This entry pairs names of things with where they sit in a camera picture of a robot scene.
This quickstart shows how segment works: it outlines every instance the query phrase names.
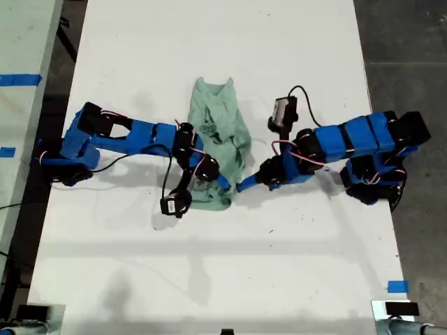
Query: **floor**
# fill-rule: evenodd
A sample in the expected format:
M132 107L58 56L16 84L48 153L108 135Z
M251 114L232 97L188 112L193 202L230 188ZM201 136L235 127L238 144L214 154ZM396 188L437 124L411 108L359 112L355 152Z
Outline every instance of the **floor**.
M64 6L63 16L70 21L65 30L76 47L86 3L66 0ZM393 221L410 299L419 303L421 320L447 325L447 225L442 219L447 217L442 196L447 193L447 137L442 135L447 133L447 1L354 3L373 111L419 110L432 133L423 149L405 161L409 180ZM63 123L73 70L74 63L56 40L39 131ZM48 189L31 174L25 196L31 199L27 202L33 197L41 201ZM33 216L28 213L20 213L11 251L34 262L45 207L35 208ZM29 283L30 271L24 269L21 276Z

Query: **green towel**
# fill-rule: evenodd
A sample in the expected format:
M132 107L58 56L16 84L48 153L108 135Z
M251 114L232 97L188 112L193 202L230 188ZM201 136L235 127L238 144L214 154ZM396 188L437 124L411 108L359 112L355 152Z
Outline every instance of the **green towel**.
M211 183L193 178L189 190L193 197L192 208L222 210L231 205L236 183L251 148L251 137L237 106L233 79L224 85L208 84L198 78L194 85L188 122L203 141L204 151L217 159L220 173L231 185L229 191Z

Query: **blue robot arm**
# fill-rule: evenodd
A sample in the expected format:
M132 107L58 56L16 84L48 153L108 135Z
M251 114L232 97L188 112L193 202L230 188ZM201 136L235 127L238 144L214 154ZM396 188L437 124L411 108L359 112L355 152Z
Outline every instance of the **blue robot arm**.
M115 124L127 128L128 135L112 137ZM179 124L178 127L151 124L102 110L93 103L85 103L76 113L65 137L55 142L42 142L40 148L39 161L44 173L52 181L60 181L67 186L91 178L93 173L105 169L94 170L100 158L98 149L125 156L149 154L170 160L175 158L183 169L183 175L179 185L168 196L164 195L163 185L160 205L166 215L181 217L186 213L192 202L186 188L193 176L216 181L224 190L230 188L227 179L219 173L219 164L203 152L202 140L188 123Z
M274 190L284 184L302 183L326 163L347 158L341 177L350 196L366 204L382 198L395 202L406 180L403 159L430 138L419 112L407 112L400 119L394 112L357 117L336 126L303 129L288 141L292 123L298 120L296 105L290 94L277 99L268 128L279 133L281 153L238 184L239 192L256 184Z

